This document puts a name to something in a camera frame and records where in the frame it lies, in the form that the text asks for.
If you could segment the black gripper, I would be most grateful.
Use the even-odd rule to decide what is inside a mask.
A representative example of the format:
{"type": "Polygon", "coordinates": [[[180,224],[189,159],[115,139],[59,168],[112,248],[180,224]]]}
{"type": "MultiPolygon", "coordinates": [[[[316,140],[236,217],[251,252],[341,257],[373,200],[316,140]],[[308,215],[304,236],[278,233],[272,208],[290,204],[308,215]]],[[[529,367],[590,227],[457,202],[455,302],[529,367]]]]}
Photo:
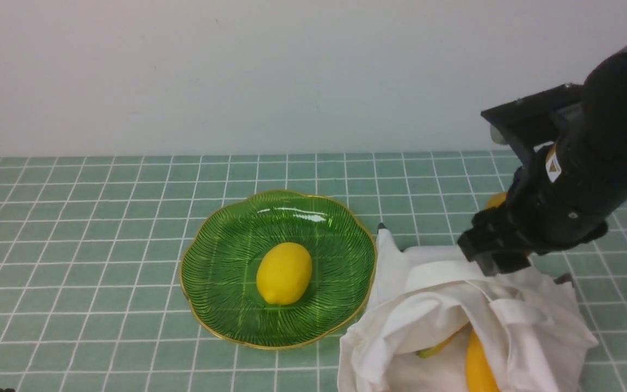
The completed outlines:
{"type": "Polygon", "coordinates": [[[457,244],[486,277],[530,266],[531,253],[567,250],[608,230],[627,201],[627,131],[503,131],[522,161],[503,208],[476,213],[457,244]]]}

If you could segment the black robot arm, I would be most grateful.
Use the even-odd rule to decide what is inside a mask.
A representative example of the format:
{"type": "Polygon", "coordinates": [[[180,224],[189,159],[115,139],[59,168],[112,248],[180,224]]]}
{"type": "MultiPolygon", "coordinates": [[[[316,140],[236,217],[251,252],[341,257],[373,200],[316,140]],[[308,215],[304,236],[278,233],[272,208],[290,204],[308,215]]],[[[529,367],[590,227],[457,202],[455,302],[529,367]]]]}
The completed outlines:
{"type": "Polygon", "coordinates": [[[627,47],[583,84],[483,110],[521,166],[505,201],[476,213],[458,246],[484,275],[523,270],[529,255],[590,243],[627,201],[627,47]]]}

